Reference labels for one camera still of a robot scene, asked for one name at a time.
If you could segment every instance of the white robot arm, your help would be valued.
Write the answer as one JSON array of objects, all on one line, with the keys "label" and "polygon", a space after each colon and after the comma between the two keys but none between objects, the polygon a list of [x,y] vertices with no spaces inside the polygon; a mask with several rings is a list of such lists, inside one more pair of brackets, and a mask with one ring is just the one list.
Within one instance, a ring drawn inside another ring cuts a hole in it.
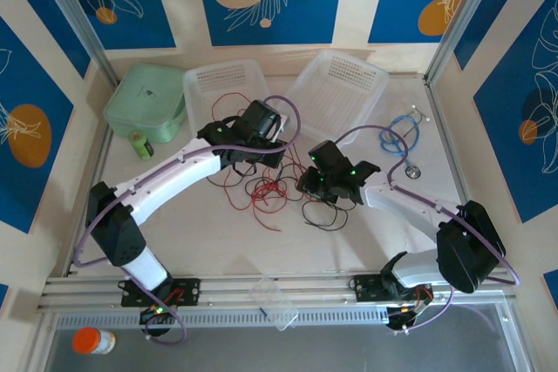
[{"label": "white robot arm", "polygon": [[480,204],[469,201],[459,206],[403,189],[371,163],[361,161],[354,166],[332,141],[310,150],[310,157],[316,167],[300,178],[299,191],[333,204],[338,198],[347,198],[393,213],[436,243],[436,249],[403,252],[385,265],[378,279],[392,299],[421,284],[448,282],[465,293],[476,290],[499,261],[464,225],[474,228],[502,258],[505,255],[500,237]]},{"label": "white robot arm", "polygon": [[[207,124],[197,138],[148,172],[114,188],[98,183],[89,195],[84,238],[90,232],[115,267],[165,298],[173,278],[147,247],[140,226],[176,194],[225,167],[249,162],[277,168],[289,146],[277,139],[287,120],[254,101],[240,117]],[[87,266],[78,261],[83,243],[74,255],[79,267]]]}]

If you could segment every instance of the red wire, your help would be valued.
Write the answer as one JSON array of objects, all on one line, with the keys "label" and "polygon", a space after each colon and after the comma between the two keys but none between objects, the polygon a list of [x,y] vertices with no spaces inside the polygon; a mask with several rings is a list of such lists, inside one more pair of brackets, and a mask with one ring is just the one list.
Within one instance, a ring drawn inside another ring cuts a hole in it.
[{"label": "red wire", "polygon": [[250,99],[248,99],[245,95],[243,95],[242,93],[240,93],[239,91],[232,91],[230,93],[225,93],[224,95],[220,96],[211,106],[211,118],[213,119],[213,121],[216,121],[217,119],[215,118],[215,114],[214,114],[214,109],[217,106],[217,104],[221,101],[221,99],[226,98],[227,96],[231,96],[231,95],[238,95],[238,96],[242,96],[243,98],[246,99],[246,101],[250,104],[251,101]]},{"label": "red wire", "polygon": [[[248,99],[245,95],[243,95],[242,93],[238,92],[238,91],[233,91],[230,93],[226,93],[222,96],[220,96],[211,106],[211,117],[213,119],[213,121],[215,121],[215,115],[214,115],[214,109],[216,107],[216,105],[225,97],[227,96],[231,96],[231,95],[239,95],[241,97],[243,97],[244,99],[246,99],[246,101],[248,103],[250,103],[250,99]],[[242,112],[245,111],[245,109],[240,109],[237,112],[237,115],[242,114]],[[296,150],[296,147],[293,145],[292,150],[289,149],[289,155],[285,154],[284,157],[286,159],[289,159],[290,161],[292,161],[293,163],[293,177],[296,179],[296,182],[300,179],[300,177],[304,174],[304,172],[306,171],[306,167],[303,166],[300,157],[298,156],[298,151]],[[288,199],[288,185],[287,183],[282,180],[279,179],[278,181],[276,181],[274,178],[271,177],[271,168],[270,167],[266,167],[263,172],[262,172],[262,177],[260,178],[260,180],[257,181],[256,183],[256,187],[254,188],[254,191],[252,191],[252,193],[250,194],[250,202],[246,205],[246,206],[237,206],[231,196],[230,193],[228,192],[228,188],[229,186],[227,186],[227,181],[228,178],[230,176],[230,169],[228,169],[228,173],[227,176],[225,177],[225,181],[223,182],[223,190],[225,191],[225,195],[227,195],[227,200],[228,203],[236,210],[236,211],[245,211],[247,209],[249,209],[250,207],[252,207],[252,214],[254,215],[254,218],[257,220],[257,222],[262,225],[262,227],[266,228],[269,231],[277,231],[280,232],[281,230],[277,227],[270,227],[268,225],[266,225],[258,216],[258,213],[264,213],[264,214],[272,214],[272,213],[278,213],[280,212],[284,207],[287,206],[287,202],[289,201]],[[312,197],[310,197],[308,194],[304,194],[304,196],[309,199],[309,200],[315,200]],[[282,200],[281,205],[279,205],[279,207],[275,208],[275,209],[269,209],[270,207],[270,201],[271,200]]]}]

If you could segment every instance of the green plastic box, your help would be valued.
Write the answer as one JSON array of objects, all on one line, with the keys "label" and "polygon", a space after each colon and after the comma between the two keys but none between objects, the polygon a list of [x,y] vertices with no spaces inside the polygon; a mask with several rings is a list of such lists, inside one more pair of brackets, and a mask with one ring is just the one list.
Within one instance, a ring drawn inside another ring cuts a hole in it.
[{"label": "green plastic box", "polygon": [[173,67],[134,65],[103,111],[114,133],[126,137],[141,130],[154,143],[173,139],[187,115],[183,76]]}]

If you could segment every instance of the stethoscope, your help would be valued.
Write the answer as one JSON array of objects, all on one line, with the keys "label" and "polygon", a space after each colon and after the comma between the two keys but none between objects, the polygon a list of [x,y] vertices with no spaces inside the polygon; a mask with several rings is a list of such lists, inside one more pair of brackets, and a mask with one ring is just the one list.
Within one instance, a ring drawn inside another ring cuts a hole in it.
[{"label": "stethoscope", "polygon": [[[412,111],[410,111],[405,115],[400,115],[396,117],[387,126],[388,128],[393,130],[395,125],[403,121],[411,122],[412,127],[409,128],[409,130],[407,130],[406,133],[401,135],[404,139],[406,139],[411,132],[415,132],[415,138],[412,141],[412,143],[409,144],[409,151],[415,148],[415,146],[419,142],[419,138],[420,138],[419,124],[423,120],[426,122],[430,122],[430,117],[427,117],[421,110],[417,108],[416,105],[411,105],[411,108]],[[382,150],[384,150],[385,152],[388,152],[389,154],[397,154],[398,156],[403,156],[405,154],[403,147],[401,146],[401,141],[399,139],[396,139],[394,135],[388,133],[387,131],[381,131],[379,133],[379,139],[380,139],[380,146],[382,147]],[[405,174],[407,175],[407,177],[411,179],[418,179],[422,174],[420,168],[414,165],[409,159],[406,159],[405,163],[407,164],[407,167],[405,169]]]}]

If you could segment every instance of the plastic basket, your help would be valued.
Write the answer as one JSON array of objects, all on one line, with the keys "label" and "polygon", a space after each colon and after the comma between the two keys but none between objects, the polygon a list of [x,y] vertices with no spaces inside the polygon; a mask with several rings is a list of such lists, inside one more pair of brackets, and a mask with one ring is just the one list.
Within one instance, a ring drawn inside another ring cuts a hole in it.
[{"label": "plastic basket", "polygon": [[[251,102],[269,96],[260,65],[250,59],[211,64],[187,71],[183,86],[193,135],[214,119],[238,115],[249,105],[245,98]],[[228,93],[240,94],[223,97]]]},{"label": "plastic basket", "polygon": [[[298,108],[305,135],[318,141],[335,140],[366,121],[388,80],[388,73],[374,64],[339,51],[323,50],[285,96]],[[282,111],[290,114],[286,107]],[[357,135],[351,134],[339,145],[351,143]]]}]

